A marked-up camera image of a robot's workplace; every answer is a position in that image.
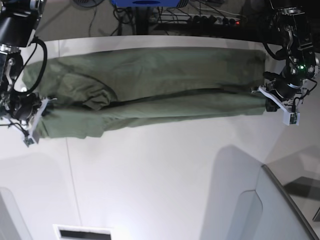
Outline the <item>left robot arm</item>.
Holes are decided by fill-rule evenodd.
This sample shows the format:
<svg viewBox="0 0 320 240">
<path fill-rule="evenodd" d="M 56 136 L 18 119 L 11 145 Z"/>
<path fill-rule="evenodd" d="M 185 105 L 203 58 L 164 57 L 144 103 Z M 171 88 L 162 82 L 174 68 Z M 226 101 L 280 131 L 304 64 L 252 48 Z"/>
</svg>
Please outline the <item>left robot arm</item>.
<svg viewBox="0 0 320 240">
<path fill-rule="evenodd" d="M 276 61 L 284 61 L 281 73 L 265 71 L 266 83 L 260 92 L 266 97 L 267 112 L 288 107 L 295 113 L 298 104 L 312 89 L 304 89 L 305 82 L 316 83 L 319 60 L 316 57 L 311 26 L 306 12 L 298 0 L 267 0 L 266 10 L 258 19 L 257 33 L 267 53 Z M 273 52 L 264 34 L 274 28 L 281 39 L 281 49 Z"/>
</svg>

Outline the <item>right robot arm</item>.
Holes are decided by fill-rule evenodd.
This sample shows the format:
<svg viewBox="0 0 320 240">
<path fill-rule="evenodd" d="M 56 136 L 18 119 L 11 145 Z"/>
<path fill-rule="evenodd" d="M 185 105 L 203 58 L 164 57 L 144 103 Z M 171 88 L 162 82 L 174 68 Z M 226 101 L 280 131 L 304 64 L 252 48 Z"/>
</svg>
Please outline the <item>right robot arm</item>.
<svg viewBox="0 0 320 240">
<path fill-rule="evenodd" d="M 0 2 L 0 116 L 25 138 L 33 134 L 48 100 L 35 93 L 48 61 L 46 44 L 35 33 L 46 6 L 45 0 L 2 0 Z M 27 63 L 21 49 L 34 45 L 43 52 L 42 65 L 34 84 L 26 91 L 15 85 Z"/>
</svg>

